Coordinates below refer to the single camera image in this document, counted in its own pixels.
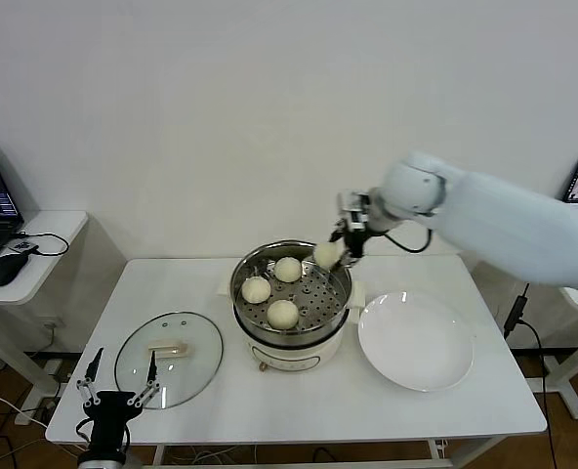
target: white robotic arm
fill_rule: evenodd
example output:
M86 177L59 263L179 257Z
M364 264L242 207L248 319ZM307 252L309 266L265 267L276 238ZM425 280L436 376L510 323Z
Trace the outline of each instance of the white robotic arm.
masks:
M346 265L369 237L414 220L521 280L578 289L578 210L422 153L395 164L369 194L340 196L340 211Z

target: small white table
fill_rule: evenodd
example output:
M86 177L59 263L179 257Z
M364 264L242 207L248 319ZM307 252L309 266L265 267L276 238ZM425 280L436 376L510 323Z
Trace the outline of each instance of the small white table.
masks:
M468 322L476 345L470 374L453 389L426 394L379 374L363 356L353 324L346 326L330 362L300 373L261 373L229 299L217 294L237 262L129 262L73 373L72 381L82 378L89 361L104 347L97 389L116 389L116 356L140 325L178 311L202 314L217 325L225 350L209 386L185 404L146 410L129 423L133 444L159 446L155 464L161 462L165 445L474 439L449 459L386 466L463 467L509 435L545 429L539 406L458 256L367 257L351 271L365 284L367 301L399 288L421 289L450 304ZM74 431L83 418L81 398L70 386L46 437L55 443L83 443Z
M560 292L573 308L578 310L578 291L573 288L561 288ZM545 377L548 393L559 393L571 416L578 420L578 395L571 386L570 380L578 374L578 350L562 363L555 357L544 357L545 368L549 371ZM528 378L530 389L534 393L543 392L541 378Z
M23 213L24 225L20 231L30 235L54 233L72 243L87 222L87 214L82 211L40 211ZM30 239L39 244L42 252L58 252L65 246L58 239L39 237ZM0 256L11 254L12 250L5 248ZM0 305L13 306L28 302L42 286L50 272L62 257L30 256L28 263L9 285L0 286ZM0 330L0 360L33 384L22 408L36 408L44 397L53 397L59 385L51 374L57 372L61 361L49 361L44 368L18 348L3 331ZM27 424L28 420L19 415L16 423Z

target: perforated steamer tray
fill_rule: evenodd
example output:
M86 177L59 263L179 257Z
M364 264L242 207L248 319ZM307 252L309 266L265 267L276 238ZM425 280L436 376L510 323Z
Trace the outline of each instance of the perforated steamer tray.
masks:
M350 271L338 268L330 273L319 268L312 260L313 249L312 243L279 241L261 246L237 265L230 281L230 295L242 327L263 341L280 346L307 345L338 330L347 316ZM285 283L275 278L273 268L283 257L301 261L303 274L299 280ZM241 296L242 283L254 276L264 277L271 285L271 296L258 305ZM288 300L298 307L300 318L291 329L274 329L268 324L268 307L277 300Z

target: steamed bun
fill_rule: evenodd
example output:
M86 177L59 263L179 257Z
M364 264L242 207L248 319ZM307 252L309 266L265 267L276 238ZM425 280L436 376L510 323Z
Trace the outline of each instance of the steamed bun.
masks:
M283 257L273 267L273 274L280 281L291 283L302 276L302 263L293 257Z
M315 259L315 264L329 271L337 263L341 254L335 242L320 242L313 250L312 257Z
M299 318L298 307L287 300L274 301L268 308L268 323L274 329L290 329Z
M271 294L271 286L263 277L250 277L241 285L241 296L248 303L263 303Z

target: computer mouse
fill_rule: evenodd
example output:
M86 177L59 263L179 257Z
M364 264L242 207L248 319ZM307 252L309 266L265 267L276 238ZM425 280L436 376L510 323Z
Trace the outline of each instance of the computer mouse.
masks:
M8 254L0 257L0 286L5 286L16 278L18 272L28 262L28 251L21 254Z

